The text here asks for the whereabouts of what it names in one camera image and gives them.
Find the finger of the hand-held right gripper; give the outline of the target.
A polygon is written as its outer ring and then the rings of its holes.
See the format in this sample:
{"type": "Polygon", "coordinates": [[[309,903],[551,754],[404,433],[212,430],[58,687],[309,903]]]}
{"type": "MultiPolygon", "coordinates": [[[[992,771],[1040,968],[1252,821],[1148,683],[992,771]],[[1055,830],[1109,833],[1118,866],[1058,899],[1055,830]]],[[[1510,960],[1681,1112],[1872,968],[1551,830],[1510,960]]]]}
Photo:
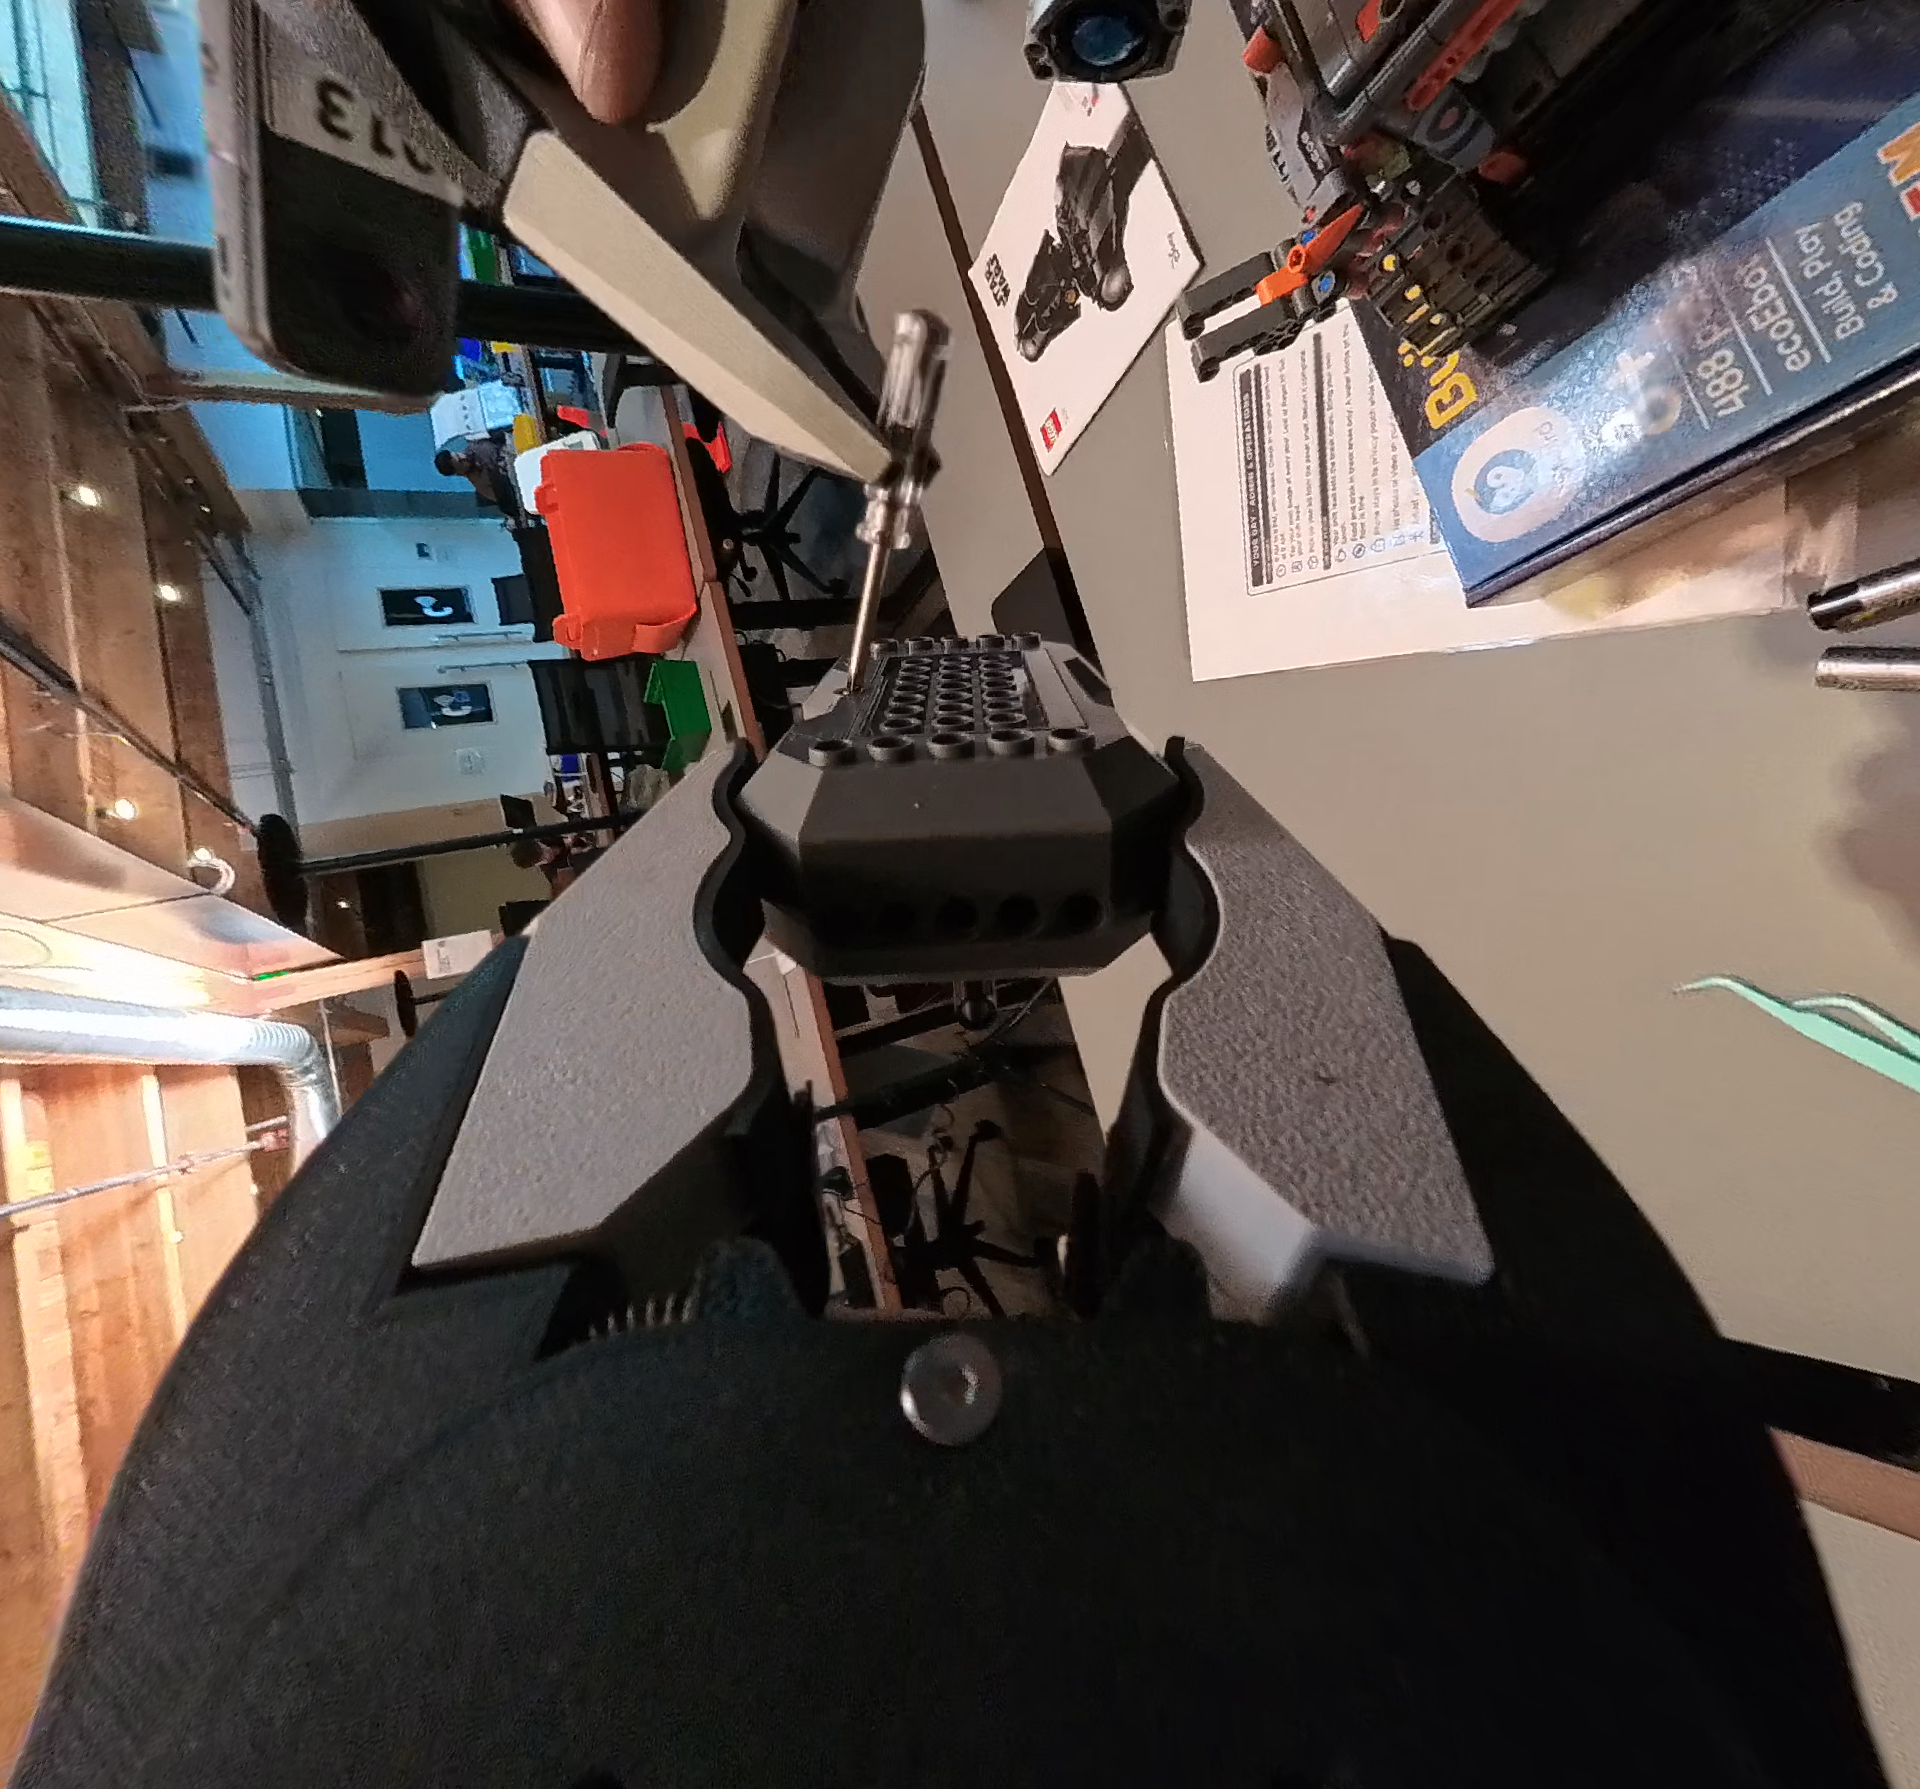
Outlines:
{"type": "Polygon", "coordinates": [[[855,480],[889,464],[857,275],[924,75],[922,0],[662,0],[643,118],[537,115],[502,221],[752,436],[855,480]]]}

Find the teal tweezers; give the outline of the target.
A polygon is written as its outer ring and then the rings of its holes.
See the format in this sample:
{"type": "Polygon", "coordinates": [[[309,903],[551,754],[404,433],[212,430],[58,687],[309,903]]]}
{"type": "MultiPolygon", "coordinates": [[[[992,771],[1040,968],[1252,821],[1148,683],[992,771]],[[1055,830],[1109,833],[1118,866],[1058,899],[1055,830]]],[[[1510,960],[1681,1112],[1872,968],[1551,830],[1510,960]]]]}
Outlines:
{"type": "Polygon", "coordinates": [[[1843,992],[1779,996],[1738,977],[1709,975],[1675,993],[1727,993],[1793,1034],[1868,1074],[1917,1093],[1917,1030],[1883,1008],[1843,992]]]}

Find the small clear-handled screwdriver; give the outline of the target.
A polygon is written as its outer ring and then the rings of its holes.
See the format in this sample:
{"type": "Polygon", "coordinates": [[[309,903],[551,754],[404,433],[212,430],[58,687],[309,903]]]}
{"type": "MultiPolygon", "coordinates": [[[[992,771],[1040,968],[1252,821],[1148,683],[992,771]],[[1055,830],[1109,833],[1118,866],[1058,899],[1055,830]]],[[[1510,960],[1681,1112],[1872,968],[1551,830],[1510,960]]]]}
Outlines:
{"type": "Polygon", "coordinates": [[[912,518],[940,472],[933,433],[945,392],[948,353],[949,330],[937,314],[914,310],[898,316],[878,414],[886,461],[879,480],[866,489],[857,528],[867,562],[849,649],[850,691],[867,683],[892,556],[911,541],[912,518]]]}

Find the blue robot kit box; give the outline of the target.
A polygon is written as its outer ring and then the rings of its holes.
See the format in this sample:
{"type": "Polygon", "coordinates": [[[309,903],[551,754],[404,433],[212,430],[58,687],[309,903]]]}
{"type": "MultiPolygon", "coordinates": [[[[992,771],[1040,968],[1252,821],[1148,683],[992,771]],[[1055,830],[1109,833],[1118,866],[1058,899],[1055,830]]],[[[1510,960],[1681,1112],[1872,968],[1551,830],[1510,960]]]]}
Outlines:
{"type": "Polygon", "coordinates": [[[1677,111],[1472,346],[1354,305],[1468,607],[1540,594],[1915,401],[1915,0],[1818,0],[1677,111]]]}

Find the white instruction sheet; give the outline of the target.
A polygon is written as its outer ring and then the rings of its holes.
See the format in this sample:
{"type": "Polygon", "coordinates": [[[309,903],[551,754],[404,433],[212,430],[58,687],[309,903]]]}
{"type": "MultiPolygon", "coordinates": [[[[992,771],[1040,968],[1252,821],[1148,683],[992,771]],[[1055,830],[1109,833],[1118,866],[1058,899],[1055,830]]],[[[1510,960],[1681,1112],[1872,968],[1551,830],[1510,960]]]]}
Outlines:
{"type": "Polygon", "coordinates": [[[1762,617],[1813,580],[1773,483],[1540,599],[1471,609],[1357,324],[1210,379],[1177,321],[1163,346],[1194,680],[1762,617]]]}

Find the black-and-white instruction booklet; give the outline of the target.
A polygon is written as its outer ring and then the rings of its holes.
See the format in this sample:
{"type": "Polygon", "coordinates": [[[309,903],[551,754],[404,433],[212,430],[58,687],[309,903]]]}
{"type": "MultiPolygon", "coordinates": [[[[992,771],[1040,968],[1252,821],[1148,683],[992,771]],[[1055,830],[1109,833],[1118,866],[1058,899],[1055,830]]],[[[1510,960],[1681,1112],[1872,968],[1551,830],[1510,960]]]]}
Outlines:
{"type": "Polygon", "coordinates": [[[1043,475],[1063,466],[1201,269],[1125,88],[1055,85],[971,266],[1043,475]]]}

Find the silver battery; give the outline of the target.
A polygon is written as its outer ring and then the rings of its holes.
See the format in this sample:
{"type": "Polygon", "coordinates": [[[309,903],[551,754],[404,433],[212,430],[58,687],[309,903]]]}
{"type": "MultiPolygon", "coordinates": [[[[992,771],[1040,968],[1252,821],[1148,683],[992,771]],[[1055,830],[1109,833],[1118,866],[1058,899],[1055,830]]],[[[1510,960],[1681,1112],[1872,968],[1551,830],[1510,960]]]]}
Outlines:
{"type": "Polygon", "coordinates": [[[1914,617],[1920,604],[1917,558],[1820,589],[1806,604],[1808,621],[1828,634],[1859,634],[1914,617]]]}

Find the tracked building-block toy robot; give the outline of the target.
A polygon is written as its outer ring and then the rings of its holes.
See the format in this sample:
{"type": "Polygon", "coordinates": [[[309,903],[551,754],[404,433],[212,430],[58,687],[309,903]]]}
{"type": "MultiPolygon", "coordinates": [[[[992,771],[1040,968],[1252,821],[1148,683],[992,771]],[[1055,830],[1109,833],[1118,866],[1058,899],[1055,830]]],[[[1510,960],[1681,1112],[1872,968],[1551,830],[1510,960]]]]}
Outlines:
{"type": "Polygon", "coordinates": [[[1299,221],[1174,307],[1198,382],[1338,303],[1404,360],[1508,329],[1666,127],[1825,0],[1238,0],[1299,221]]]}

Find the orange storage bin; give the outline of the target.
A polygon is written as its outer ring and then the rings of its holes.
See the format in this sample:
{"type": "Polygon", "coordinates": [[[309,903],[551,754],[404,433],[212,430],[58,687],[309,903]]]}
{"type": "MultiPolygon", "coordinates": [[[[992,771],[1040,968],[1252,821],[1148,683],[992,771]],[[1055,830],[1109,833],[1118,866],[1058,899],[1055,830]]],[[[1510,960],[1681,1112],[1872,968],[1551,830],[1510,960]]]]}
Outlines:
{"type": "Polygon", "coordinates": [[[699,592],[673,464],[662,448],[550,448],[533,503],[561,594],[559,645],[590,661],[681,645],[699,592]]]}

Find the grey toy battery box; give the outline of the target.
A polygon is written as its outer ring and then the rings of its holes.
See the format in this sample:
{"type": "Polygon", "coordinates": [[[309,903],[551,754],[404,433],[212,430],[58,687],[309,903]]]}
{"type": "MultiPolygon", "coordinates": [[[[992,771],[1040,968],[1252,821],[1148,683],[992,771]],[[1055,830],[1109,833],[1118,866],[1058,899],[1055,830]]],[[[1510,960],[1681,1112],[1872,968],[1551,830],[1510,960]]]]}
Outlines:
{"type": "Polygon", "coordinates": [[[858,985],[1107,966],[1161,912],[1189,814],[1095,666],[1033,630],[875,649],[736,808],[767,937],[858,985]]]}

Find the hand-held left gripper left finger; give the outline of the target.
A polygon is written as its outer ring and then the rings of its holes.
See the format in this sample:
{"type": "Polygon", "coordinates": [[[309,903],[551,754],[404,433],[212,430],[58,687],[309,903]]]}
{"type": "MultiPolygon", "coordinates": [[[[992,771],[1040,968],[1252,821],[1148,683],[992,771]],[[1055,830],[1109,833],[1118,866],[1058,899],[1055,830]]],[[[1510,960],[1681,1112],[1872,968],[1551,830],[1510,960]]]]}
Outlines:
{"type": "Polygon", "coordinates": [[[809,1127],[747,958],[763,908],[711,754],[532,927],[412,1254],[423,1275],[606,1258],[686,1284],[730,1240],[822,1281],[809,1127]]]}

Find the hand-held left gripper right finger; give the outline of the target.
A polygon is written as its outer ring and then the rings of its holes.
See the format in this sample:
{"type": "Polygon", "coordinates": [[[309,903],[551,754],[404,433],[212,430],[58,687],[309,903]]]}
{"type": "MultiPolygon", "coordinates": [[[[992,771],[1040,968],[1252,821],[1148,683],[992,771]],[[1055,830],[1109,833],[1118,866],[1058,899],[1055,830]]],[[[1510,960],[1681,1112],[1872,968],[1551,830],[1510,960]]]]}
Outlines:
{"type": "Polygon", "coordinates": [[[1211,753],[1154,939],[1154,1218],[1215,1305],[1280,1315],[1330,1266],[1477,1286],[1493,1252],[1376,917],[1211,753]]]}

